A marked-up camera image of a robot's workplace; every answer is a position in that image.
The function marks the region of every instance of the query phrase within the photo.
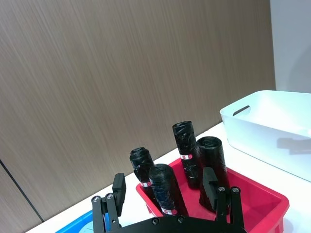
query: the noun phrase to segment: red plastic bin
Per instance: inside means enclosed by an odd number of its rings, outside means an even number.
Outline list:
[[[200,191],[188,187],[181,160],[177,159],[170,166],[174,170],[189,216],[214,220],[215,214],[199,204]],[[227,172],[230,185],[241,189],[246,231],[248,233],[282,233],[283,217],[289,208],[288,199],[229,168]],[[140,184],[137,185],[136,190],[155,216],[163,216],[144,193]]]

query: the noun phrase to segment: handle cutout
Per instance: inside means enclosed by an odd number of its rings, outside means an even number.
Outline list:
[[[240,112],[243,112],[244,110],[246,110],[246,109],[248,109],[248,108],[250,108],[249,105],[247,105],[247,106],[245,106],[245,107],[243,107],[243,108],[241,108],[241,109],[235,111],[235,112],[233,113],[232,116],[234,117],[236,114],[239,114]]]

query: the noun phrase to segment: white table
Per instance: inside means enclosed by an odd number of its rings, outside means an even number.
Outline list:
[[[255,159],[239,150],[232,148],[227,141],[224,125],[222,123],[199,135],[215,136],[222,140],[225,153],[226,166],[250,179],[263,184],[283,195],[290,201],[290,208],[284,217],[285,233],[310,233],[311,232],[311,183],[282,171],[265,162]],[[169,164],[179,158],[175,149],[155,160],[156,164]],[[123,205],[122,216],[119,218],[123,226],[143,221],[152,217],[146,208],[143,199],[135,190],[138,180],[133,173],[125,177],[126,197]],[[112,191],[112,186],[95,193],[91,197],[68,208],[44,223],[36,226],[27,233],[54,233],[65,227],[81,215],[92,209],[91,198],[95,195],[105,196]]]

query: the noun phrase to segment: black plastic roll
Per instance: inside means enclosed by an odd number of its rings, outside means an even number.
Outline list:
[[[202,137],[197,141],[199,154],[203,167],[211,167],[218,179],[218,186],[230,188],[227,168],[225,166],[225,157],[223,151],[223,144],[219,138],[216,137]],[[204,191],[203,186],[200,187],[200,204],[210,211],[213,211],[210,201]]]
[[[150,167],[154,165],[149,151],[145,147],[139,147],[131,151],[130,161],[134,168],[134,174],[140,182],[145,194],[159,207],[149,180]]]
[[[149,171],[149,179],[164,216],[188,216],[174,171],[169,165],[156,164],[152,166]]]
[[[202,169],[192,122],[183,121],[173,125],[173,132],[188,186],[192,189],[198,189],[202,183]]]

